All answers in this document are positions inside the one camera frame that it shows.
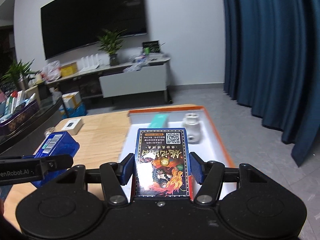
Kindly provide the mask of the red playing card box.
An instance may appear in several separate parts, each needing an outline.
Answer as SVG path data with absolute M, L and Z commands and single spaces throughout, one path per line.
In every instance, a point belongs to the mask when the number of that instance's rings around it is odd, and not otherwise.
M 133 196 L 193 199 L 185 128 L 140 128 L 135 162 Z

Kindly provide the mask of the white plug-in mosquito repeller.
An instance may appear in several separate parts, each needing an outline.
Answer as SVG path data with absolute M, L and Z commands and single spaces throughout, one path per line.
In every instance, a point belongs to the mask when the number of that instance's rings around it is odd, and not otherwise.
M 196 113 L 187 113 L 183 118 L 183 127 L 186 130 L 188 142 L 197 144 L 201 140 L 200 117 Z

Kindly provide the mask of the blue tin box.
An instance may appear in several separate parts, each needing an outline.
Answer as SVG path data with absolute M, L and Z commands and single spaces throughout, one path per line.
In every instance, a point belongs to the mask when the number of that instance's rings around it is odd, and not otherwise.
M 68 132 L 53 132 L 48 135 L 34 155 L 24 155 L 23 159 L 51 157 L 57 155 L 76 155 L 80 144 Z

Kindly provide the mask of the clear glass refill bottle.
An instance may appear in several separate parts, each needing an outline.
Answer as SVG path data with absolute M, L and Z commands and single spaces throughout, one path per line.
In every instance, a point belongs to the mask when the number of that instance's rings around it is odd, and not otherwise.
M 49 127 L 45 130 L 44 132 L 44 136 L 47 138 L 50 134 L 52 134 L 53 132 L 55 132 L 55 127 Z

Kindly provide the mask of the white charger box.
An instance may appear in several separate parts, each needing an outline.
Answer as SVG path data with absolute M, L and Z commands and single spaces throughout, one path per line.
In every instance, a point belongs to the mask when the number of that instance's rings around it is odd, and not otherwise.
M 70 119 L 66 122 L 63 128 L 61 128 L 61 131 L 66 131 L 70 135 L 77 135 L 83 124 L 84 123 L 81 118 Z

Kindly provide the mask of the teal bandage box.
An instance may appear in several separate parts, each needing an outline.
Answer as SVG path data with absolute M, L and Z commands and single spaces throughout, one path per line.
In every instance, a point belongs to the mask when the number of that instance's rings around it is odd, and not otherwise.
M 148 125 L 148 128 L 168 128 L 169 127 L 169 115 L 168 114 L 156 114 Z

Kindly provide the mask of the orange-rimmed white box lid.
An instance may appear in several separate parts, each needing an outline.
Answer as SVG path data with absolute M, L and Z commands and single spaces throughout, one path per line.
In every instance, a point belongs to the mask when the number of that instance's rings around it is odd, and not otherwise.
M 191 168 L 191 152 L 203 161 L 234 164 L 203 106 L 129 112 L 129 131 L 119 160 L 134 153 L 136 167 L 123 191 L 132 197 L 190 197 L 200 184 Z

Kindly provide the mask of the purple patterned storage tin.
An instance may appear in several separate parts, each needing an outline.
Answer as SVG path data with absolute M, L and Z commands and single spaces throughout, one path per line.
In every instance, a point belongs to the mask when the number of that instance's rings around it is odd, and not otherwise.
M 40 110 L 37 100 L 32 101 L 23 109 L 15 113 L 8 120 L 1 123 L 0 135 L 6 136 L 15 132 L 25 122 L 32 118 Z

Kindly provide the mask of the black glass side table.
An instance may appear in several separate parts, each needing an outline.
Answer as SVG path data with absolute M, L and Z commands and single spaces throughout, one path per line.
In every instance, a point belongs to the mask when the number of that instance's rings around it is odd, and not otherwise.
M 52 96 L 37 102 L 40 110 L 10 135 L 1 136 L 1 157 L 32 155 L 44 140 L 44 132 L 56 126 L 61 120 L 61 97 Z

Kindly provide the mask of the blue bag on floor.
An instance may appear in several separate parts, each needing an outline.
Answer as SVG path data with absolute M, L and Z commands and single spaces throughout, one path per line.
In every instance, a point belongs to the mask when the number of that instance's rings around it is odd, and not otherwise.
M 60 114 L 62 115 L 63 119 L 66 118 L 76 118 L 80 116 L 86 116 L 87 110 L 84 103 L 81 103 L 77 108 L 67 108 L 67 113 L 65 113 L 65 110 L 63 106 L 60 106 L 59 108 Z

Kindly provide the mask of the yellow white carton on floor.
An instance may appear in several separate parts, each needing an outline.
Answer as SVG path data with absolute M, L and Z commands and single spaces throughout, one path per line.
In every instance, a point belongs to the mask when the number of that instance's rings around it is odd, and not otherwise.
M 76 109 L 82 103 L 79 91 L 63 94 L 62 99 L 66 108 Z

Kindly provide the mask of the potted plant with metal pot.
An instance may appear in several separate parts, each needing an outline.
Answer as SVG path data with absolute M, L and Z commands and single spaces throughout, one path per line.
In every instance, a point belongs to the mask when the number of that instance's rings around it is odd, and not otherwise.
M 31 75 L 35 75 L 38 72 L 31 70 L 30 62 L 13 61 L 7 72 L 1 77 L 1 90 L 5 93 L 27 90 L 29 88 L 29 81 L 34 79 Z

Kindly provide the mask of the white TV console cabinet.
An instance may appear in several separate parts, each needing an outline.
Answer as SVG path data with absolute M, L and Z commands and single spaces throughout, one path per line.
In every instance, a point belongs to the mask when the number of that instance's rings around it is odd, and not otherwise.
M 164 102 L 170 101 L 170 58 L 163 57 L 146 62 L 140 70 L 124 72 L 130 62 L 117 66 L 103 66 L 87 72 L 77 72 L 48 83 L 61 93 L 80 92 L 82 99 L 114 98 L 116 96 L 163 92 Z

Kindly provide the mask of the black green display box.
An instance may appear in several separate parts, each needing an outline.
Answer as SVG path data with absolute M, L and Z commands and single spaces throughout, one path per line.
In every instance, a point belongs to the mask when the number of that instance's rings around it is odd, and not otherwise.
M 143 42 L 143 52 L 148 55 L 150 53 L 160 53 L 160 44 L 159 41 L 148 41 L 148 42 Z

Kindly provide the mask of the blue curtain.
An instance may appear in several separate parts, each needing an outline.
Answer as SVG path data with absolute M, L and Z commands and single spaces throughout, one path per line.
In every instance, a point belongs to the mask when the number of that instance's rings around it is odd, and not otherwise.
M 319 137 L 319 0 L 223 1 L 224 90 L 301 166 Z

